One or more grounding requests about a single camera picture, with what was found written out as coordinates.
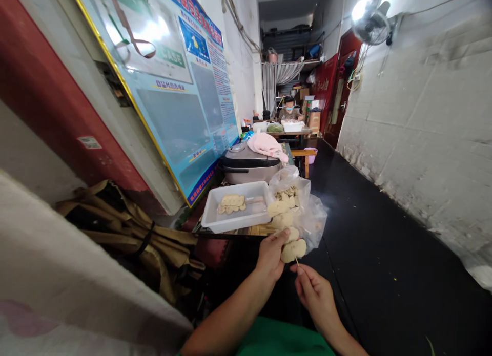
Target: blue poster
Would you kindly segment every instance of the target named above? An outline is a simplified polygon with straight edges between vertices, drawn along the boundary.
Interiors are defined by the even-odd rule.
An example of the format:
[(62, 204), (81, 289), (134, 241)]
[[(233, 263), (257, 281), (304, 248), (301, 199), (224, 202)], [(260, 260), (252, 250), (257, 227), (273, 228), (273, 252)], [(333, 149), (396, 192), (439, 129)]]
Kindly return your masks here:
[(222, 33), (196, 0), (77, 2), (192, 206), (239, 140)]
[(183, 19), (179, 18), (179, 23), (181, 23), (181, 31), (183, 32), (186, 50), (210, 63), (209, 51), (207, 50), (205, 39)]

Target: white plastic container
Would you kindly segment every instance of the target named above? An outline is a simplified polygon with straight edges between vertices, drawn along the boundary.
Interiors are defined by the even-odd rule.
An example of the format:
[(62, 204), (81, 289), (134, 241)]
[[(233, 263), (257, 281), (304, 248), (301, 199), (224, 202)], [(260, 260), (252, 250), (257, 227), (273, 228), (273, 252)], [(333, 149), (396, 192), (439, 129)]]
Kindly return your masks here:
[(288, 122), (282, 121), (283, 131), (284, 132), (302, 132), (302, 128), (306, 126), (303, 121), (300, 122)]
[[(219, 214), (218, 207), (225, 195), (244, 195), (246, 210)], [(201, 225), (210, 228), (214, 233), (223, 233), (234, 229), (246, 228), (252, 225), (266, 224), (270, 221), (267, 206), (272, 203), (265, 181), (236, 184), (212, 189), (207, 196), (205, 211)]]

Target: cardboard box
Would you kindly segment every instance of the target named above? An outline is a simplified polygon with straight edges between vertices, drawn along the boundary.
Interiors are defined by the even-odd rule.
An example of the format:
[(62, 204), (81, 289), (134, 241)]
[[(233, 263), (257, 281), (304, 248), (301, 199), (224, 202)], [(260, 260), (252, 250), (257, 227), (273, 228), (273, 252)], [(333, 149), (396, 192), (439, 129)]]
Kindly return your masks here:
[(309, 96), (309, 88), (300, 89), (299, 91), (297, 91), (295, 96), (296, 104), (301, 104), (301, 101), (304, 100), (305, 96)]
[(319, 132), (319, 125), (321, 122), (321, 113), (309, 113), (309, 124), (307, 125), (313, 133)]
[(306, 114), (308, 112), (308, 102), (303, 101), (301, 106), (302, 120), (306, 123)]

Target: black floor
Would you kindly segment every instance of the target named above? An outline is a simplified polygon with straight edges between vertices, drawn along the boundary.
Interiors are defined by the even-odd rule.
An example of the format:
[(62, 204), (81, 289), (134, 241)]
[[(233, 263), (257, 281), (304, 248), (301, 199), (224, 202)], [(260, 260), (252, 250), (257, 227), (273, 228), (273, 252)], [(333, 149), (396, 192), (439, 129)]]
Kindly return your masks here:
[[(458, 257), (324, 142), (310, 177), (329, 215), (319, 248), (301, 262), (331, 282), (342, 321), (370, 355), (431, 356), (429, 342), (435, 355), (492, 355), (492, 296)], [(253, 270), (257, 250), (252, 240), (233, 243), (212, 302)], [(277, 292), (290, 290), (284, 275)], [(298, 316), (312, 327), (304, 312)]]

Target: person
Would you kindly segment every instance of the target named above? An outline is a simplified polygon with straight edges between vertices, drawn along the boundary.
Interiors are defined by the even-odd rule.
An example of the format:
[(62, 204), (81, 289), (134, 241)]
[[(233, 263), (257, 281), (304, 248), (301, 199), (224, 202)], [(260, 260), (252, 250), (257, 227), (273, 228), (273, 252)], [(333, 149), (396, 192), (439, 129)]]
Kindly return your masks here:
[(182, 356), (334, 355), (368, 356), (342, 325), (329, 281), (307, 265), (294, 264), (295, 289), (318, 333), (298, 325), (258, 317), (284, 270), (280, 260), (289, 230), (260, 244), (252, 273), (185, 342)]
[(285, 98), (285, 108), (280, 110), (280, 115), (278, 116), (279, 121), (287, 119), (296, 119), (301, 121), (302, 115), (298, 109), (294, 108), (294, 98), (292, 96), (287, 96)]

